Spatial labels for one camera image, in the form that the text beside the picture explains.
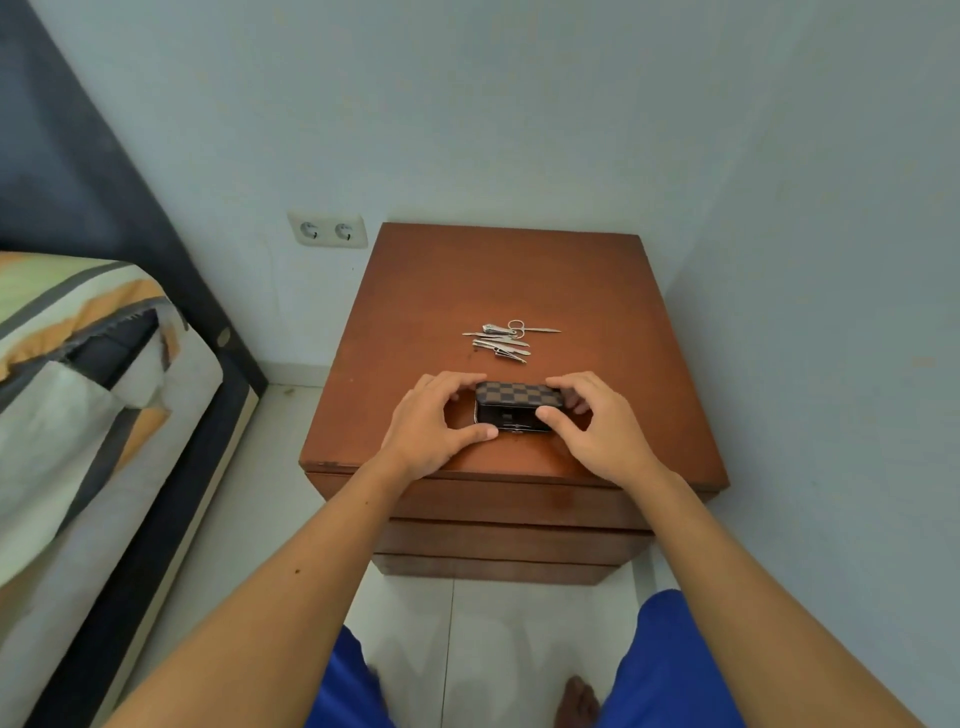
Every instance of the left hand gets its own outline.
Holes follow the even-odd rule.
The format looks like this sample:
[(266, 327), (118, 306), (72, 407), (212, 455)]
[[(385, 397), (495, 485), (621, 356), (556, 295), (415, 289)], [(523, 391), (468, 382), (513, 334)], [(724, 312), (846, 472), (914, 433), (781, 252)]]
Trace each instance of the left hand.
[(492, 440), (497, 435), (493, 425), (450, 429), (444, 420), (446, 403), (486, 378), (462, 372), (423, 375), (396, 406), (380, 454), (395, 459), (413, 481), (435, 472), (467, 445)]

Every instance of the electrical outlet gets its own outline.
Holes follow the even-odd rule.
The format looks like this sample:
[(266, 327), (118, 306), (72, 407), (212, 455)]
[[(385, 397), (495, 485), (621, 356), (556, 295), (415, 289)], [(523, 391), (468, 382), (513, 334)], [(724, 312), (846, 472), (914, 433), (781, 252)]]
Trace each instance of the electrical outlet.
[(301, 245), (318, 248), (367, 247), (367, 229), (360, 215), (321, 215), (287, 210), (287, 220)]

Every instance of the bed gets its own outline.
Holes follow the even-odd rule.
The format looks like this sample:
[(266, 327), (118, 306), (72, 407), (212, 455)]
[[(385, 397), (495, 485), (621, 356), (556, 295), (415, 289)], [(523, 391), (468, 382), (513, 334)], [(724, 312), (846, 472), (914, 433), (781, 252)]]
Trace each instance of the bed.
[[(0, 494), (0, 728), (85, 728), (113, 710), (266, 379), (29, 4), (0, 6), (0, 27), (0, 280), (5, 257), (49, 258), (156, 287), (0, 365), (0, 435), (18, 402), (46, 411), (24, 393), (67, 398), (61, 419), (99, 402), (32, 430), (45, 445), (10, 423), (0, 440), (0, 478), (45, 484)], [(0, 322), (22, 326), (15, 303)]]

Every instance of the tile grout line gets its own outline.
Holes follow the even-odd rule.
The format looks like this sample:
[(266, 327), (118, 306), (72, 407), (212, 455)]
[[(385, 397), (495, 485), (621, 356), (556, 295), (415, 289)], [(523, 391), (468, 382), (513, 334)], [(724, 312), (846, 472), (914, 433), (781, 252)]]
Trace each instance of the tile grout line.
[(450, 670), (450, 635), (453, 634), (453, 596), (457, 591), (457, 580), (451, 579), (450, 585), (450, 621), (446, 624), (446, 659), (444, 660), (444, 694), (440, 698), (440, 726), (444, 728), (444, 707), (446, 706), (446, 674)]

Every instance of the floor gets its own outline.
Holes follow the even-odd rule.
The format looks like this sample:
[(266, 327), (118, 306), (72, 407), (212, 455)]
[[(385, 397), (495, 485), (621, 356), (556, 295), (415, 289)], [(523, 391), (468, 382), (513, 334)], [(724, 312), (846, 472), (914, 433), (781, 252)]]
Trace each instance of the floor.
[[(297, 463), (321, 391), (268, 389), (128, 690), (323, 505)], [(399, 728), (548, 728), (569, 675), (610, 690), (647, 591), (630, 564), (595, 587), (387, 577), (370, 566), (347, 625)]]

